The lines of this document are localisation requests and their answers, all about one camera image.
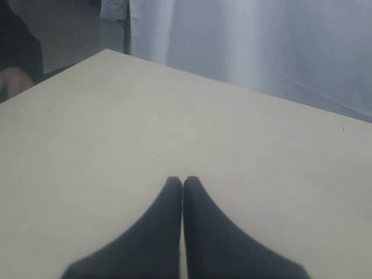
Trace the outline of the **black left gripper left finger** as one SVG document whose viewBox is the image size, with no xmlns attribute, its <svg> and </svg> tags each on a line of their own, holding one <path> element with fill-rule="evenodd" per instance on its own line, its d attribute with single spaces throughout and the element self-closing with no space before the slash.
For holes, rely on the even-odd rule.
<svg viewBox="0 0 372 279">
<path fill-rule="evenodd" d="M 183 187 L 168 177 L 153 204 L 121 236 L 71 264 L 63 278 L 179 278 Z"/>
</svg>

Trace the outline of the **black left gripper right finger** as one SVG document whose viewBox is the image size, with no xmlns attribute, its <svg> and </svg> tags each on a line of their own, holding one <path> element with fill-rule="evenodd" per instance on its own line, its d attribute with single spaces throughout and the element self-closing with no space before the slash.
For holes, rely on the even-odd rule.
<svg viewBox="0 0 372 279">
<path fill-rule="evenodd" d="M 236 226 L 198 177 L 183 186 L 189 278 L 309 278 L 299 264 L 271 251 Z"/>
</svg>

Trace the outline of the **person hand at table edge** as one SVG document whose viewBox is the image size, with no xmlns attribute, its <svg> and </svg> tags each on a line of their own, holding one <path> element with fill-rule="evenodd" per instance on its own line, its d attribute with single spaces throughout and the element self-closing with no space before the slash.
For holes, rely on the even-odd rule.
<svg viewBox="0 0 372 279">
<path fill-rule="evenodd" d="M 19 68 L 9 67 L 1 70 L 1 92 L 5 90 L 7 99 L 19 95 L 34 85 L 31 77 Z"/>
</svg>

